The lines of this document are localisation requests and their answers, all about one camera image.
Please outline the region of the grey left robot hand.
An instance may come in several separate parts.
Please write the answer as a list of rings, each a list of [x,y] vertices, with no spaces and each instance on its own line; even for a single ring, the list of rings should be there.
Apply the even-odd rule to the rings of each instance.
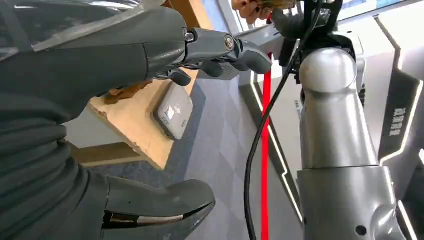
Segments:
[[[84,168],[65,123],[90,99],[147,80],[186,86],[183,69],[265,74],[266,54],[228,33],[188,29],[161,0],[0,3],[0,237],[184,240],[216,204],[186,180],[164,188]]]

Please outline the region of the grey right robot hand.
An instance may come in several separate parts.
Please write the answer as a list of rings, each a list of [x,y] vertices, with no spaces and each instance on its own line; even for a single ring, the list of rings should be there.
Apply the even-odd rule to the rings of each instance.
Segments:
[[[282,7],[275,7],[270,20],[288,39],[303,39],[305,34],[325,36],[337,29],[342,5],[342,0],[305,0],[302,14],[286,15]]]

